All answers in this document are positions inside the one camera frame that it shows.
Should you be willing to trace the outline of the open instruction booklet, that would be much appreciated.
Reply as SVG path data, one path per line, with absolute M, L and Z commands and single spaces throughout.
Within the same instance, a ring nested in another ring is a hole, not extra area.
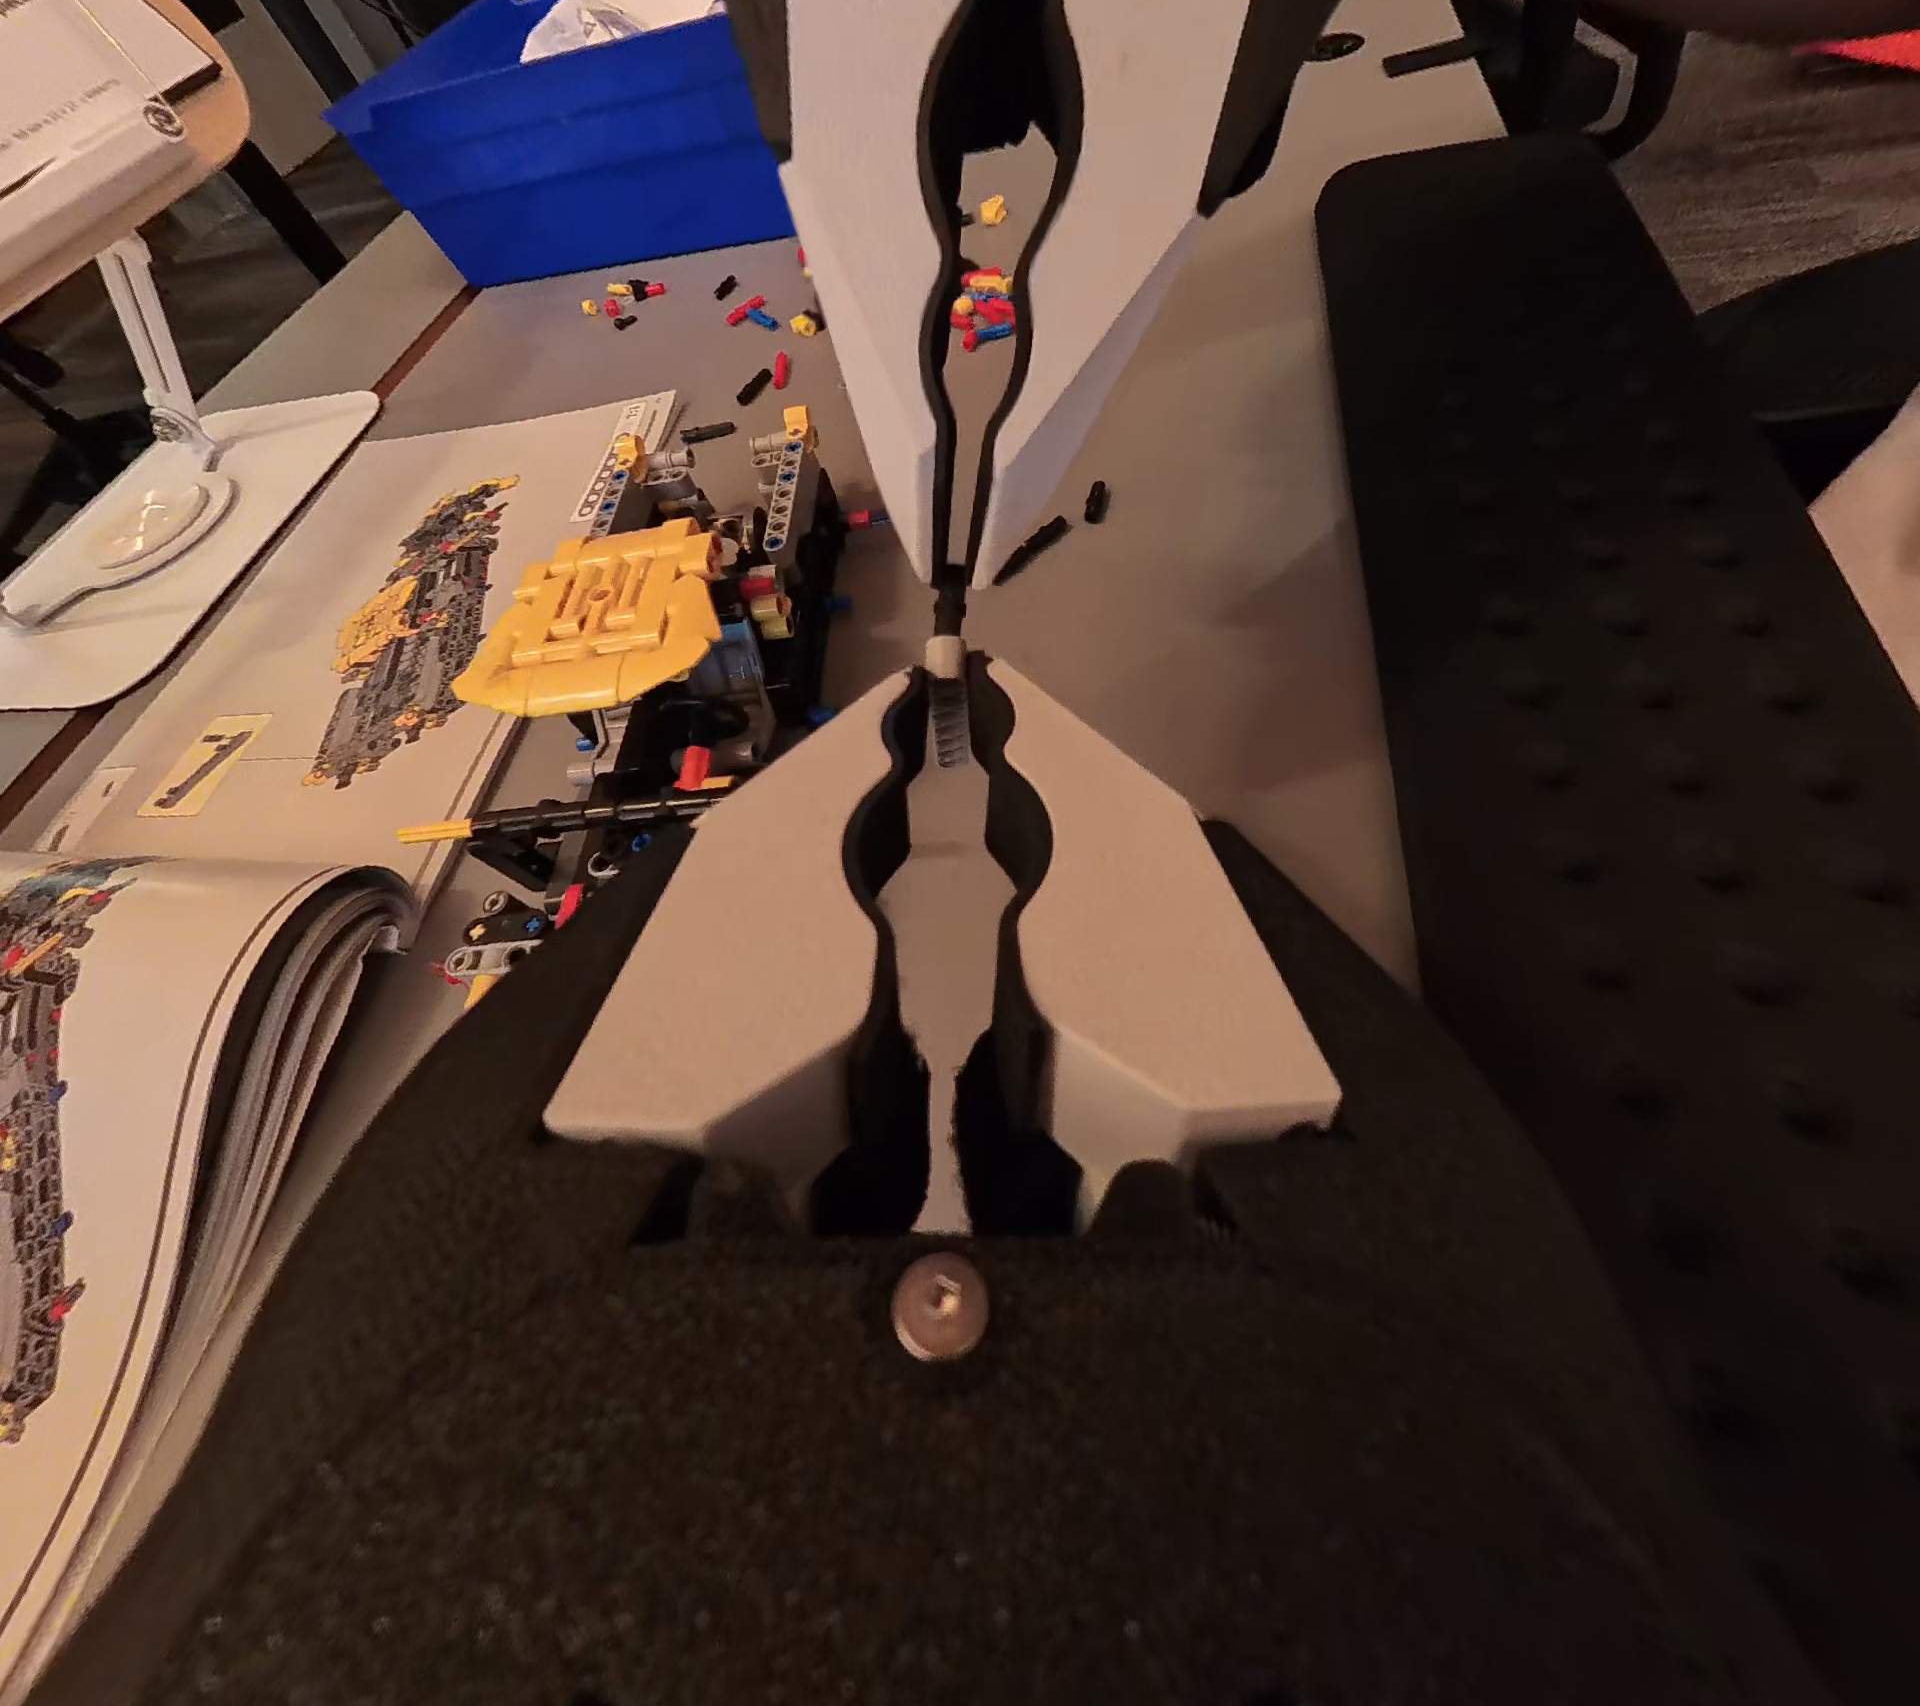
M 515 721 L 453 685 L 606 531 L 672 394 L 360 445 L 72 794 L 2 854 L 2 1684 L 253 1260 L 368 960 Z

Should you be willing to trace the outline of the instruction sheet on stand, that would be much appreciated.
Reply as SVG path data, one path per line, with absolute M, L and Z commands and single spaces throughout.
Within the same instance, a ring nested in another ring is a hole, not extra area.
M 97 267 L 132 345 L 152 445 L 2 580 L 2 709 L 91 709 L 149 682 L 380 414 L 368 391 L 204 414 L 140 231 L 253 133 L 240 75 L 181 0 L 149 0 L 221 73 L 181 101 L 181 163 L 123 195 L 2 199 L 2 318 Z

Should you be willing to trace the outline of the partly built toy car model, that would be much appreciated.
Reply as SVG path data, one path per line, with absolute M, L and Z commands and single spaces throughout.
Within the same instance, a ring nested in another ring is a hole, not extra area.
M 453 689 L 517 721 L 562 719 L 559 798 L 400 828 L 504 885 L 466 919 L 441 977 L 476 1006 L 664 825 L 696 825 L 831 714 L 824 699 L 836 568 L 888 522 L 838 502 L 803 406 L 752 438 L 753 495 L 722 514 L 693 445 L 650 457 L 636 503 L 528 568 Z

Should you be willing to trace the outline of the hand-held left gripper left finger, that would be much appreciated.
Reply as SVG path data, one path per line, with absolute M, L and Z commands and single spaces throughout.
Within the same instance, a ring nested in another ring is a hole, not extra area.
M 929 1075 L 880 893 L 926 714 L 926 670 L 895 670 L 702 815 L 547 1105 L 554 1134 L 753 1166 L 818 1234 L 918 1222 Z

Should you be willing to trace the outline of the printed instruction sheet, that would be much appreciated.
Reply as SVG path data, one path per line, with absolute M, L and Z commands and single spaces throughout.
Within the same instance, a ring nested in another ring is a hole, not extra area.
M 2 0 L 2 199 L 72 204 L 172 173 L 181 101 L 217 73 L 149 0 Z

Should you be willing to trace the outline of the blue plastic bin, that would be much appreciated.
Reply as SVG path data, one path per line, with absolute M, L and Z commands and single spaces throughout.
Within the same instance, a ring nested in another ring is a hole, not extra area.
M 794 237 L 732 22 L 523 64 L 554 0 L 476 0 L 326 110 L 476 288 Z

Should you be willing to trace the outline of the large scatter of coloured pins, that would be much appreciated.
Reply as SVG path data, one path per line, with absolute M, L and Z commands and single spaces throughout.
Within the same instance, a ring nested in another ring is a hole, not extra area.
M 1003 195 L 980 201 L 980 216 L 986 224 L 1003 219 L 1003 215 L 1007 215 Z M 950 302 L 951 340 L 963 350 L 973 354 L 983 342 L 1014 338 L 1023 313 L 1020 313 L 1011 274 L 995 263 L 983 267 L 983 263 L 971 260 L 968 255 L 963 255 L 959 263 L 963 263 L 959 293 Z M 777 327 L 783 316 L 773 313 L 773 304 L 762 295 L 753 295 L 753 300 L 736 302 L 724 318 L 727 318 L 727 323 Z M 819 300 L 797 310 L 787 318 L 787 327 L 797 340 L 815 340 L 815 338 L 825 334 L 830 322 L 824 318 Z M 810 464 L 818 464 L 818 423 L 810 418 L 807 404 L 802 404 L 787 394 L 790 371 L 794 371 L 790 354 L 778 350 L 777 363 L 769 369 L 756 369 L 756 376 L 736 397 L 736 406 L 748 406 L 760 394 L 785 394 L 783 426 L 765 428 L 752 438 L 752 466 L 753 466 L 756 491 L 762 495 L 762 514 L 765 514 L 760 544 L 769 554 L 777 547 L 785 553 L 787 544 L 797 542 L 797 535 L 803 530 L 803 525 L 797 525 L 803 519 L 802 503 L 783 503 L 783 499 L 785 499 L 785 491 L 797 491 L 802 466 L 815 468 Z M 1089 499 L 1085 499 L 1085 522 L 1089 525 L 1105 522 L 1110 508 L 1114 508 L 1114 487 L 1105 480 L 1093 480 L 1089 487 Z M 838 514 L 838 519 L 847 530 L 893 522 L 893 517 L 884 503 L 859 508 L 859 503 L 841 502 L 831 510 Z M 1043 519 L 1024 542 L 1014 544 L 1011 559 L 1007 559 L 995 568 L 994 580 L 995 584 L 1011 580 L 1023 568 L 1029 568 L 1038 554 L 1043 554 L 1066 535 L 1069 535 L 1066 517 Z

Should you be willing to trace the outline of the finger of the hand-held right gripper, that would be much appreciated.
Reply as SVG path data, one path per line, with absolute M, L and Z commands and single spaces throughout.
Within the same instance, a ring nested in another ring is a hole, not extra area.
M 884 508 L 911 575 L 950 575 L 954 416 L 943 386 L 959 224 L 938 93 L 973 0 L 785 0 L 783 186 Z
M 1199 232 L 1248 0 L 1058 0 L 1058 12 L 1079 144 L 1023 255 L 1023 371 L 973 487 L 979 588 L 1043 517 Z

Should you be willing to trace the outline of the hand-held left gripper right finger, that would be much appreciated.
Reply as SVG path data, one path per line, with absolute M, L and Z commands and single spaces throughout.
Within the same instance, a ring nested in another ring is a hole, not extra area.
M 1011 889 L 959 1078 L 971 1231 L 1074 1234 L 1130 1166 L 1323 1131 L 1337 1075 L 1189 798 L 1003 660 L 964 686 Z

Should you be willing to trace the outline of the grey desk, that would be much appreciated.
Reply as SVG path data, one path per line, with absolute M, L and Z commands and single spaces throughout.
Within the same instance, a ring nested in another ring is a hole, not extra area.
M 1453 36 L 1449 0 L 1342 0 L 1333 30 L 1363 48 L 1313 64 L 1269 177 L 1202 231 L 1041 519 L 1079 522 L 1105 480 L 1114 510 L 1079 525 L 1010 587 L 971 598 L 971 642 L 1007 654 L 1118 749 L 1235 823 L 1401 982 L 1415 979 L 1414 919 L 1380 730 L 1371 640 L 1337 428 L 1313 204 L 1350 161 L 1502 133 L 1468 64 L 1392 78 L 1385 56 Z M 627 394 L 611 338 L 569 360 L 562 280 L 479 293 L 434 313 L 439 342 L 400 381 L 396 428 L 554 414 L 562 397 Z M 925 626 L 900 540 L 847 542 L 845 632 L 830 702 L 870 689 Z M 950 1142 L 963 1058 L 991 1019 L 994 919 L 1010 884 L 973 843 L 986 782 L 938 769 L 911 788 L 918 844 L 884 893 L 900 907 L 901 1013 L 929 1067 L 929 1187 L 918 1226 L 968 1222 Z M 434 965 L 495 880 L 445 875 L 416 949 L 368 960 L 367 989 L 309 1105 L 301 1153 L 181 1425 L 107 1506 L 2 1701 L 23 1701 L 61 1629 L 84 1618 L 199 1441 L 236 1343 L 328 1176 L 451 1026 L 465 994 Z

